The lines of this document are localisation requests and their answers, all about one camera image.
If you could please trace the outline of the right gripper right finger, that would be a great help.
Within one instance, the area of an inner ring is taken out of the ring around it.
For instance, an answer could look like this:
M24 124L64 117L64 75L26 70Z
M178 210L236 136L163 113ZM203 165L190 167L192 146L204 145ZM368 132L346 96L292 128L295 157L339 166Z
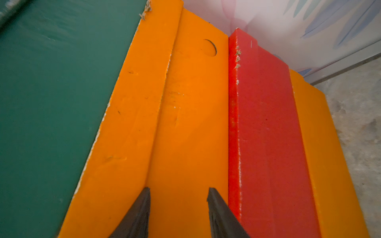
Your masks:
M209 188L207 202L212 238L250 238L216 188Z

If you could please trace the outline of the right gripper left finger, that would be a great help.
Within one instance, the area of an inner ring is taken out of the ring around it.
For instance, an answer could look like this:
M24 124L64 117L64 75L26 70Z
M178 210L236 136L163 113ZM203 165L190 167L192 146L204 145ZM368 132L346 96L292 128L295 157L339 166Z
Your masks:
M150 204L150 188L145 187L109 237L147 238Z

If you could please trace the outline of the red shoebox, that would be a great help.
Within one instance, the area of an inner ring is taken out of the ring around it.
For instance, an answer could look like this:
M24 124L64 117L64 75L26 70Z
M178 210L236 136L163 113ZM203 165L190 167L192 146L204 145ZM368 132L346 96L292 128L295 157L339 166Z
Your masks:
M321 236L289 67L229 37L228 204L252 238Z

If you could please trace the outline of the green shoebox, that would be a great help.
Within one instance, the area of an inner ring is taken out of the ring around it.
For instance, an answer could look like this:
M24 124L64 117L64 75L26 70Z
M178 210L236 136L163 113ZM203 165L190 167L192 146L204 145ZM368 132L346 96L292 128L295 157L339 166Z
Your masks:
M145 1L29 1L1 31L1 237L54 238Z

